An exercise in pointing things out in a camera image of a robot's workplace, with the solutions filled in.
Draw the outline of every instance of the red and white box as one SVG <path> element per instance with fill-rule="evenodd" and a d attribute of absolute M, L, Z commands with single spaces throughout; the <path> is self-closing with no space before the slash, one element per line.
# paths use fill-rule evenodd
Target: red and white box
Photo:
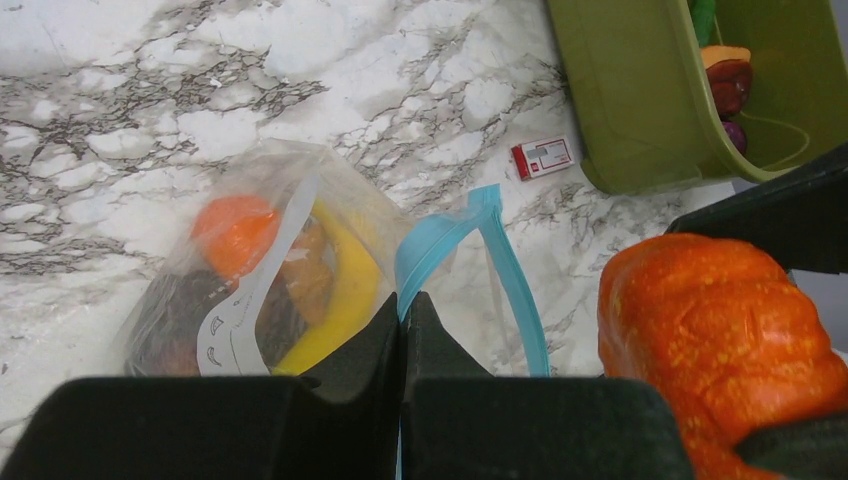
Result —
<path fill-rule="evenodd" d="M 565 135 L 512 147 L 512 158 L 522 180 L 541 177 L 570 167 L 576 162 Z"/>

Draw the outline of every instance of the clear plastic bag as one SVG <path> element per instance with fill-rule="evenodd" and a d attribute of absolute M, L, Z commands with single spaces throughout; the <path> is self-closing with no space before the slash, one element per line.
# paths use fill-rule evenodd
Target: clear plastic bag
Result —
<path fill-rule="evenodd" d="M 391 293 L 411 226 L 332 150 L 265 141 L 227 162 L 125 322 L 126 372 L 303 373 Z"/>
<path fill-rule="evenodd" d="M 415 225 L 395 258 L 398 316 L 425 291 L 445 330 L 489 372 L 547 376 L 544 330 L 502 209 L 491 185 Z"/>

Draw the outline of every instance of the white marble table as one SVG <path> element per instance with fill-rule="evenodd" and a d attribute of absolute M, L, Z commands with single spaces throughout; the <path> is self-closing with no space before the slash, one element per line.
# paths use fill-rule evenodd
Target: white marble table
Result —
<path fill-rule="evenodd" d="M 561 375 L 601 371 L 604 262 L 732 192 L 518 180 L 509 147 L 575 131 L 542 0 L 0 0 L 0 31 L 0 429 L 114 367 L 216 167 L 262 138 L 331 145 L 413 213 L 500 183 Z"/>

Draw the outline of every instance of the olive green container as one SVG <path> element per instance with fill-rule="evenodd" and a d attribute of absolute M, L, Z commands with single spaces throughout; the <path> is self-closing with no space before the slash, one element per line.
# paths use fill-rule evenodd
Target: olive green container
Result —
<path fill-rule="evenodd" d="M 714 43 L 752 53 L 751 96 L 733 118 L 746 157 L 714 109 L 687 0 L 548 0 L 582 167 L 600 190 L 763 182 L 848 140 L 848 73 L 828 0 L 717 3 Z"/>

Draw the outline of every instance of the purple onion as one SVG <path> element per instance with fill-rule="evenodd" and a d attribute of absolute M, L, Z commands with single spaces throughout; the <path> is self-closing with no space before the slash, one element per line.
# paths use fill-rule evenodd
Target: purple onion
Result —
<path fill-rule="evenodd" d="M 727 136 L 730 137 L 730 141 L 736 146 L 736 150 L 745 155 L 745 152 L 748 151 L 748 136 L 745 135 L 745 130 L 742 130 L 742 127 L 730 120 L 723 120 L 721 124 L 724 126 Z"/>

